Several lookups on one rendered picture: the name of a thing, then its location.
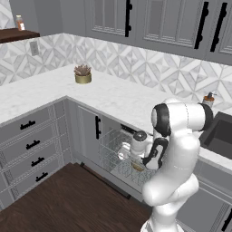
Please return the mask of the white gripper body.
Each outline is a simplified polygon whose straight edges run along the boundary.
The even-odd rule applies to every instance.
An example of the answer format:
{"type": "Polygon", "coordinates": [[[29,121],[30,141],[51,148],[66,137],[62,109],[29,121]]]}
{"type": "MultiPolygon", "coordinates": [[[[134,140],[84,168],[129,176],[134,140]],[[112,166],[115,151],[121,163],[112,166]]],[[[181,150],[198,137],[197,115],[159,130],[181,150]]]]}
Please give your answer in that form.
{"type": "Polygon", "coordinates": [[[134,141],[130,146],[130,154],[136,160],[147,158],[150,152],[150,144],[148,142],[134,141]]]}

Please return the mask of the dark grey sink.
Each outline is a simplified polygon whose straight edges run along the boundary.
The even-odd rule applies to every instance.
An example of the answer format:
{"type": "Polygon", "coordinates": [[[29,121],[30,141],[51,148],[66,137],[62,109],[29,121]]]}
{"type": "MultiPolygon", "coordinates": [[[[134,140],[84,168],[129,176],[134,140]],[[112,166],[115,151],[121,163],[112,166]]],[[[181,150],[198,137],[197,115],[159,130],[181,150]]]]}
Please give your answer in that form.
{"type": "Polygon", "coordinates": [[[219,111],[199,140],[202,148],[232,160],[232,116],[219,111]]]}

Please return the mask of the grey dishwasher door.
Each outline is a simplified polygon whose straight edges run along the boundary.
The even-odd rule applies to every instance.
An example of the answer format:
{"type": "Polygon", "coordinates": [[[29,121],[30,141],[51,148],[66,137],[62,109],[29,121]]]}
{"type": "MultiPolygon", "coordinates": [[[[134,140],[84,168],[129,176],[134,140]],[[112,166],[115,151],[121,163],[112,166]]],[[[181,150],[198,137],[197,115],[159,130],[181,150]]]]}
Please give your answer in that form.
{"type": "Polygon", "coordinates": [[[127,192],[129,195],[133,196],[139,202],[143,201],[141,187],[135,184],[134,182],[130,181],[129,178],[123,177],[117,171],[113,171],[112,173],[110,173],[91,161],[83,162],[82,165],[90,168],[97,174],[101,175],[103,178],[107,179],[109,182],[116,185],[124,192],[127,192]]]}

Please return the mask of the orange bottle with white cap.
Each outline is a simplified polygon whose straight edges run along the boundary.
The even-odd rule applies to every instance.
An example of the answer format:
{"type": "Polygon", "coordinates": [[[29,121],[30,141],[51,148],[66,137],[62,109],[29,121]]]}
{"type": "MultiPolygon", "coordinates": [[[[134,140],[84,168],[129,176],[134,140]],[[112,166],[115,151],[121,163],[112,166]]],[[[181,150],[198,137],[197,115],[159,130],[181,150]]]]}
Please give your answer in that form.
{"type": "Polygon", "coordinates": [[[17,23],[19,31],[24,31],[25,30],[25,28],[24,28],[24,21],[23,21],[23,18],[22,18],[22,16],[20,14],[18,14],[16,16],[16,23],[17,23]]]}

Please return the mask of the grey lower cupboard door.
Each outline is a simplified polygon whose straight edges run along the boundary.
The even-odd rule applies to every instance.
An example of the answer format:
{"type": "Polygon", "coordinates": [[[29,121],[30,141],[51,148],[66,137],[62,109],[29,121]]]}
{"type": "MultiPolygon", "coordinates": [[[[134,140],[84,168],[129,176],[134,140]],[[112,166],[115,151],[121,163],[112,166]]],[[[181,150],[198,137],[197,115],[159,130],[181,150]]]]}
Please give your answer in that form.
{"type": "Polygon", "coordinates": [[[98,115],[90,110],[79,106],[78,116],[80,120],[80,130],[82,134],[83,155],[95,164],[99,165],[99,140],[96,140],[95,132],[95,116],[98,115]]]}
{"type": "MultiPolygon", "coordinates": [[[[198,183],[198,192],[179,210],[177,221],[184,232],[222,232],[232,198],[202,181],[198,183]]],[[[225,232],[232,232],[232,220],[225,232]]]]}

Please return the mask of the grey glazed upper cupboard door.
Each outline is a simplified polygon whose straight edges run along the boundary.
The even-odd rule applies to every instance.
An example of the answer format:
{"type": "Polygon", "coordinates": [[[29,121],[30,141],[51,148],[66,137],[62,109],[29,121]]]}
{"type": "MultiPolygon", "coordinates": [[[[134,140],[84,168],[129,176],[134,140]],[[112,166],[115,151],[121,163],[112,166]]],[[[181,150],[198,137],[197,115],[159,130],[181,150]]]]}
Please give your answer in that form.
{"type": "Polygon", "coordinates": [[[187,57],[202,58],[204,39],[194,49],[205,0],[138,0],[136,45],[187,57]]]}
{"type": "Polygon", "coordinates": [[[86,36],[118,44],[135,44],[138,0],[130,0],[131,31],[125,37],[126,0],[84,0],[86,36]]]}
{"type": "Polygon", "coordinates": [[[205,59],[214,63],[222,63],[232,66],[232,0],[217,0],[205,59]],[[227,3],[227,15],[225,16],[221,26],[219,42],[217,44],[216,50],[212,53],[210,48],[223,2],[227,3]]]}

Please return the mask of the brown soap dispenser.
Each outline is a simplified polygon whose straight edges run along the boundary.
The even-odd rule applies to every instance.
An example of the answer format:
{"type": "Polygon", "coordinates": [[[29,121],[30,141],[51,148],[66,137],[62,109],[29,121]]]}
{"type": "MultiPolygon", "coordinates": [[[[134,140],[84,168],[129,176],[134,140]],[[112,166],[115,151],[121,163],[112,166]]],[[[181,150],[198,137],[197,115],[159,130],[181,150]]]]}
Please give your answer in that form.
{"type": "Polygon", "coordinates": [[[213,106],[213,103],[214,103],[214,95],[212,92],[210,92],[208,95],[206,95],[204,98],[203,98],[203,103],[208,105],[209,107],[212,107],[213,106]]]}

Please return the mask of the grey wall outlet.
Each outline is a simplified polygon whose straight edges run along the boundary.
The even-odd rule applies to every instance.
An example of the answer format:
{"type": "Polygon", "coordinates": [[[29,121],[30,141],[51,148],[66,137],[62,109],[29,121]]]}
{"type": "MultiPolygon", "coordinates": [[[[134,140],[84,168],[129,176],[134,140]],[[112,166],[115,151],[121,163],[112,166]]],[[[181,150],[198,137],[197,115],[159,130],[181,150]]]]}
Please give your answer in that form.
{"type": "Polygon", "coordinates": [[[30,42],[30,48],[31,48],[32,56],[36,56],[39,54],[38,44],[36,41],[30,42]]]}

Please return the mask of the dark wooden shelf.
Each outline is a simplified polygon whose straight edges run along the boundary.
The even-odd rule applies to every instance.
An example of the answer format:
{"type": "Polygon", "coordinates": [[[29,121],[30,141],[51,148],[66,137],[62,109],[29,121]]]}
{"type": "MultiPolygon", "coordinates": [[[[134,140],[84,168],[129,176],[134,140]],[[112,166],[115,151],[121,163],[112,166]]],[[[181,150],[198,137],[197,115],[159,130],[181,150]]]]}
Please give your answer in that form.
{"type": "Polygon", "coordinates": [[[19,31],[17,28],[0,29],[0,44],[39,37],[40,34],[28,30],[19,31]]]}

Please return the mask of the grey drawer front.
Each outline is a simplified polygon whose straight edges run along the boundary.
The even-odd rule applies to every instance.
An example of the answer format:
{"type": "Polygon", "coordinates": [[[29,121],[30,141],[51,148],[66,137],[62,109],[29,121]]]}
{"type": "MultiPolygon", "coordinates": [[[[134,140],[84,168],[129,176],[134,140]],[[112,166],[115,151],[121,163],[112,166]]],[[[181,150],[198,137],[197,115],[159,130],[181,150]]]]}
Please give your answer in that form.
{"type": "Polygon", "coordinates": [[[0,192],[0,211],[13,204],[27,192],[52,176],[63,166],[63,157],[55,155],[26,172],[21,178],[18,178],[8,188],[0,192]],[[40,177],[43,172],[48,172],[48,176],[41,179],[39,182],[36,182],[35,178],[40,177]]]}
{"type": "Polygon", "coordinates": [[[48,142],[52,141],[58,136],[56,129],[56,123],[50,123],[45,125],[33,132],[20,137],[17,140],[12,141],[11,143],[5,145],[0,149],[0,166],[4,168],[6,165],[9,165],[15,159],[22,157],[23,155],[29,154],[34,150],[37,150],[43,147],[48,142]],[[39,140],[40,143],[31,149],[27,150],[25,148],[26,144],[31,144],[34,140],[39,140]]]}
{"type": "Polygon", "coordinates": [[[30,171],[34,167],[38,166],[44,161],[47,161],[52,156],[58,155],[60,149],[60,140],[54,138],[52,141],[45,144],[43,147],[30,152],[29,154],[23,155],[18,159],[15,159],[9,165],[3,168],[3,174],[6,177],[8,185],[11,185],[18,178],[23,176],[26,172],[30,171]],[[31,167],[32,161],[37,161],[38,157],[44,157],[44,161],[40,162],[34,167],[31,167]]]}
{"type": "Polygon", "coordinates": [[[0,144],[7,143],[8,141],[15,139],[17,136],[25,135],[35,129],[39,129],[53,119],[53,107],[49,106],[26,115],[19,120],[13,121],[0,128],[0,144]],[[28,121],[36,121],[36,124],[27,129],[20,130],[21,124],[26,124],[28,121]]]}

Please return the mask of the succulent plant in gold pot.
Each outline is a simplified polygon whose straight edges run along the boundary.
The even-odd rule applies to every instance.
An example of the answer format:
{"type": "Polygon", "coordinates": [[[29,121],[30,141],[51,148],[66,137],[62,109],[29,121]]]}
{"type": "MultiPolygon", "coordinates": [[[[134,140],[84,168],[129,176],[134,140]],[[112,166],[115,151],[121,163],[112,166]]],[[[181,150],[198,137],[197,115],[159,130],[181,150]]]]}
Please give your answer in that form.
{"type": "Polygon", "coordinates": [[[90,83],[92,81],[91,67],[88,65],[79,65],[74,67],[75,81],[80,84],[90,83]]]}

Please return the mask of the gold round object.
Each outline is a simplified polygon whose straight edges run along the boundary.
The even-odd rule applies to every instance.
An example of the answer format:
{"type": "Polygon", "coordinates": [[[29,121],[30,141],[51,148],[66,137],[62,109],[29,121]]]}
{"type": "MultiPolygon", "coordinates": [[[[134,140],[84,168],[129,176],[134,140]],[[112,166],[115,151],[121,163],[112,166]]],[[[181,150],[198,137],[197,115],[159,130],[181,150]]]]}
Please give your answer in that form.
{"type": "Polygon", "coordinates": [[[144,170],[144,168],[141,165],[139,165],[138,163],[135,163],[135,162],[132,162],[131,166],[137,171],[143,171],[144,170]]]}

